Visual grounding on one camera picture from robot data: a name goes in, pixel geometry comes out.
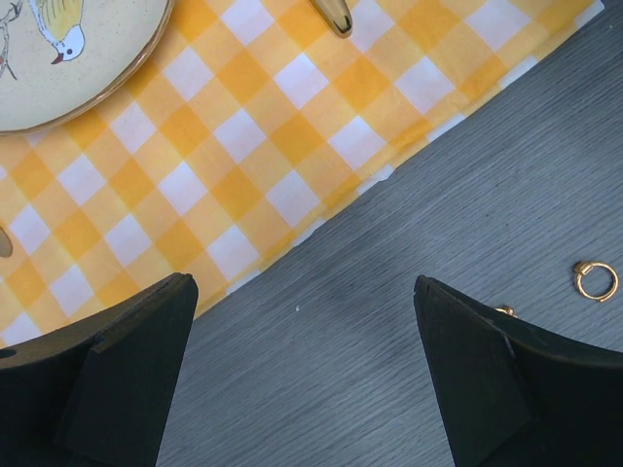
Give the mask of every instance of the bird illustration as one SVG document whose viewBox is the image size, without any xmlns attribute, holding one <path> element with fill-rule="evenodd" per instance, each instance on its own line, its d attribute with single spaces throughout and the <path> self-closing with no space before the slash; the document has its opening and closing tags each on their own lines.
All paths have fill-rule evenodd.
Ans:
<svg viewBox="0 0 623 467">
<path fill-rule="evenodd" d="M 39 31 L 56 49 L 56 65 L 77 58 L 85 48 L 80 24 L 83 0 L 29 0 Z"/>
</svg>

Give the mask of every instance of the gray wooden table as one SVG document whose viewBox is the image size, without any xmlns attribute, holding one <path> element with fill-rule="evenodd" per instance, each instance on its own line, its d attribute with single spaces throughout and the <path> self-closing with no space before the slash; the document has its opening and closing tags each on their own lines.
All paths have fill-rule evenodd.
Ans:
<svg viewBox="0 0 623 467">
<path fill-rule="evenodd" d="M 418 274 L 623 351 L 623 3 L 193 328 L 161 467 L 451 466 Z M 595 274 L 589 287 L 606 285 Z"/>
</svg>

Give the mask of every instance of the gold ring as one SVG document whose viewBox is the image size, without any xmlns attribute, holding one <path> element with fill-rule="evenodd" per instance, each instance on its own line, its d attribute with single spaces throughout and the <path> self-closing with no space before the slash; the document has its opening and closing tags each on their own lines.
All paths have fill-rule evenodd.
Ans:
<svg viewBox="0 0 623 467">
<path fill-rule="evenodd" d="M 597 297 L 587 294 L 584 290 L 584 287 L 582 287 L 582 278 L 594 268 L 604 268 L 612 276 L 612 284 L 610 285 L 609 290 L 605 294 L 599 295 Z M 577 287 L 578 292 L 587 299 L 596 300 L 600 303 L 603 303 L 606 300 L 611 299 L 612 296 L 616 293 L 616 289 L 618 289 L 619 287 L 619 276 L 616 275 L 616 271 L 606 263 L 600 263 L 599 261 L 582 261 L 575 265 L 575 268 L 573 268 L 573 270 L 575 271 L 575 287 Z"/>
<path fill-rule="evenodd" d="M 518 317 L 517 313 L 515 312 L 515 308 L 513 308 L 512 306 L 504 305 L 504 306 L 500 306 L 499 308 L 495 308 L 495 310 L 499 311 L 500 313 L 504 313 L 509 316 L 512 316 L 513 318 Z"/>
</svg>

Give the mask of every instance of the yellow gingham tablecloth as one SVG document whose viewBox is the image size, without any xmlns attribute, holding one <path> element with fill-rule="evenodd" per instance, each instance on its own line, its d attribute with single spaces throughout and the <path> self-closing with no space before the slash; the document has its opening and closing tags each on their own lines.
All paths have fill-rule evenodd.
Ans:
<svg viewBox="0 0 623 467">
<path fill-rule="evenodd" d="M 55 130 L 0 140 L 0 347 L 173 271 L 199 312 L 458 124 L 593 0 L 178 0 L 156 52 Z"/>
</svg>

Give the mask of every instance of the plate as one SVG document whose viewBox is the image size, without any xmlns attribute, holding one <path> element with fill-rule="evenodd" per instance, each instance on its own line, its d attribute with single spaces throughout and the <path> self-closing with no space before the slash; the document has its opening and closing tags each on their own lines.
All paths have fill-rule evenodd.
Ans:
<svg viewBox="0 0 623 467">
<path fill-rule="evenodd" d="M 0 0 L 0 135 L 60 125 L 115 91 L 173 0 Z"/>
</svg>

